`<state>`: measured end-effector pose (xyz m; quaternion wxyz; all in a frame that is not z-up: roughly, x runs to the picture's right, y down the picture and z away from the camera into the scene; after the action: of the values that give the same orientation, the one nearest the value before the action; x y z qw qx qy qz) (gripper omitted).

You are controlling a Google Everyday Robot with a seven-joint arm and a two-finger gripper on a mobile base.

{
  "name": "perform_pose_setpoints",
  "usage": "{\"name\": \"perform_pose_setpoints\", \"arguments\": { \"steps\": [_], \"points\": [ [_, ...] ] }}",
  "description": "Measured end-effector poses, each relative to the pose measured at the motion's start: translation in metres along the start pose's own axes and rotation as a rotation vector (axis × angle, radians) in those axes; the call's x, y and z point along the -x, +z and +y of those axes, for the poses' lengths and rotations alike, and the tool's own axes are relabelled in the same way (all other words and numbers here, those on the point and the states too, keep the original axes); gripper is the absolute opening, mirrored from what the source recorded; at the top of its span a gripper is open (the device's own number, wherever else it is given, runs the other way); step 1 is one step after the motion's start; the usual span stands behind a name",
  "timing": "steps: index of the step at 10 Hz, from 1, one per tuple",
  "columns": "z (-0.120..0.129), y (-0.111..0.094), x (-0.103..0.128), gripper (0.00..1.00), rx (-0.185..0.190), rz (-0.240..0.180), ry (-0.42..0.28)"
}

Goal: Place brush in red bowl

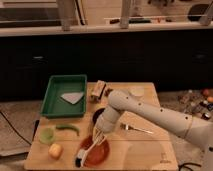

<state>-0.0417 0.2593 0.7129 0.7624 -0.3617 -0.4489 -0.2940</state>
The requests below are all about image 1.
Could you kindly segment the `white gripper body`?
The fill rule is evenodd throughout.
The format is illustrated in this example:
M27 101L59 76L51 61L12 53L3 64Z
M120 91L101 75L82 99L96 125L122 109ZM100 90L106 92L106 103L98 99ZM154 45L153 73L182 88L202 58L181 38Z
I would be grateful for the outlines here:
M103 133L111 133L114 131L116 123L120 117L121 114L119 111L112 107L106 107L98 117L95 127Z

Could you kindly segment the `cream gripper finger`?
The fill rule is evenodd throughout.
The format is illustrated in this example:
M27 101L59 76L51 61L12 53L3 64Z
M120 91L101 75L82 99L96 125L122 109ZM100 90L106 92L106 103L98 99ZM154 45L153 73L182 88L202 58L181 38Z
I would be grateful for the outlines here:
M98 136L98 143L102 143L106 140L106 135L104 133L100 133L99 136Z
M92 140L95 141L98 138L100 131L94 128L92 133Z

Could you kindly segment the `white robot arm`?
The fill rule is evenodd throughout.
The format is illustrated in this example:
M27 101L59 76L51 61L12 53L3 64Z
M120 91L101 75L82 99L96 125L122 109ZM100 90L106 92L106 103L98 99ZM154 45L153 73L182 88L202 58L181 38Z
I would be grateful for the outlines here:
M108 104L95 127L103 133L111 133L124 112L134 113L204 151L213 152L213 122L143 103L120 90L109 94Z

